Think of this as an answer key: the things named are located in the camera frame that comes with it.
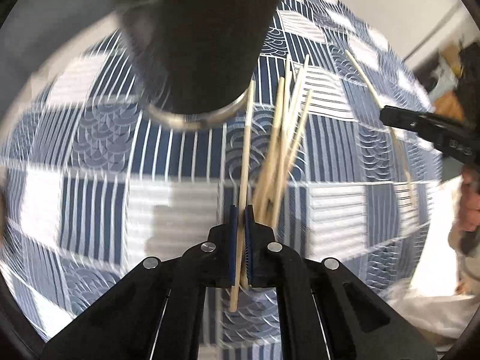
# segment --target patchwork tablecloth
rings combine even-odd
[[[278,241],[314,260],[337,257],[382,294],[411,277],[429,228],[440,156],[396,131],[409,163],[412,202],[392,137],[350,50],[381,101],[431,110],[387,40],[337,0],[279,0],[253,72],[250,153],[254,184],[268,145],[278,79],[310,55],[306,132],[280,213]],[[48,340],[144,257],[180,256],[223,222],[237,199],[244,112],[221,126],[172,131],[137,105],[120,31],[76,59],[36,98],[1,149],[8,226],[1,272]],[[207,291],[202,348],[224,359],[279,359],[274,290]]]

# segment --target silver screw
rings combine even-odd
[[[282,248],[283,248],[282,244],[279,244],[278,242],[270,242],[267,245],[267,249],[269,251],[279,252],[282,250]]]
[[[156,268],[157,265],[158,265],[158,260],[155,257],[148,257],[143,260],[143,266],[146,269]]]
[[[336,259],[326,259],[323,265],[325,266],[325,268],[334,271],[340,266],[340,263]]]
[[[200,249],[204,251],[205,253],[210,253],[214,251],[217,248],[217,246],[213,242],[204,242]]]

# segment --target human hand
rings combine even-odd
[[[477,226],[480,226],[480,194],[474,190],[472,185],[473,181],[476,180],[475,171],[464,167],[462,177],[458,227],[464,231],[475,231]]]

